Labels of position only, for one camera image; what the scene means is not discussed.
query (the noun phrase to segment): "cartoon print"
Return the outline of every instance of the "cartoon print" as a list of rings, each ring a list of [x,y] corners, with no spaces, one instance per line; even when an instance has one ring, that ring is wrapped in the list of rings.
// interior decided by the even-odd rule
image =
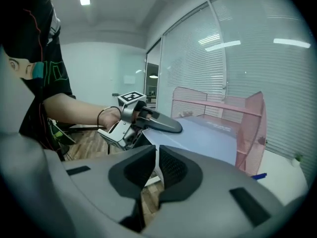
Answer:
[[[49,85],[52,82],[59,81],[59,80],[68,80],[68,75],[61,74],[64,62],[53,62],[44,61],[44,68],[45,68],[45,78],[44,78],[44,86]]]
[[[42,62],[29,62],[27,59],[9,57],[4,51],[7,64],[19,78],[26,80],[43,78],[44,64]]]

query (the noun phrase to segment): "white table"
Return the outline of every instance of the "white table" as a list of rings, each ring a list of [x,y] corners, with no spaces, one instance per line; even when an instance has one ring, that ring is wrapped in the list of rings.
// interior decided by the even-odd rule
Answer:
[[[283,205],[308,192],[301,167],[293,167],[289,159],[267,150],[264,151],[258,171],[258,174],[262,173],[267,173],[267,176],[258,182],[270,190]]]

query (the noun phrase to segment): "blue object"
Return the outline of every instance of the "blue object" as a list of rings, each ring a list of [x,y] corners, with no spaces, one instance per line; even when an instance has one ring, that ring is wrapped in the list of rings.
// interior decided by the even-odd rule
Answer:
[[[263,173],[263,174],[252,176],[252,178],[255,179],[255,180],[259,180],[259,179],[265,178],[266,175],[267,175],[267,173]]]

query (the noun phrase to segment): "bracelet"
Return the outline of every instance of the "bracelet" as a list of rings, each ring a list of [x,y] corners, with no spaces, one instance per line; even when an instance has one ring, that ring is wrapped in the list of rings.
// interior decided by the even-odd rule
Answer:
[[[111,109],[111,108],[118,109],[118,110],[119,110],[119,113],[120,113],[120,117],[121,117],[121,110],[120,110],[120,108],[115,107],[115,106],[107,107],[107,108],[101,110],[100,113],[99,113],[98,116],[97,116],[97,127],[98,127],[98,128],[99,128],[99,116],[101,115],[101,113],[102,113],[103,111],[105,111],[105,110],[107,110],[107,109]]]

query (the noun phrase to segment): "dark slot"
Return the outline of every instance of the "dark slot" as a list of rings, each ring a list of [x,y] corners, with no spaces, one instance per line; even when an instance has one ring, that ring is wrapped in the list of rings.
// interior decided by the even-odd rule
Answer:
[[[131,216],[125,217],[120,221],[120,224],[138,233],[142,231],[145,222],[141,199],[136,200]]]
[[[76,174],[79,174],[79,173],[82,173],[82,172],[85,172],[88,170],[90,170],[89,167],[82,166],[82,167],[66,170],[66,172],[68,173],[69,176],[72,176],[72,175],[76,175]]]
[[[241,207],[254,227],[268,220],[270,214],[244,189],[236,188],[229,191]]]
[[[156,112],[156,111],[152,111],[152,117],[154,118],[154,119],[158,119],[159,118],[159,112]]]

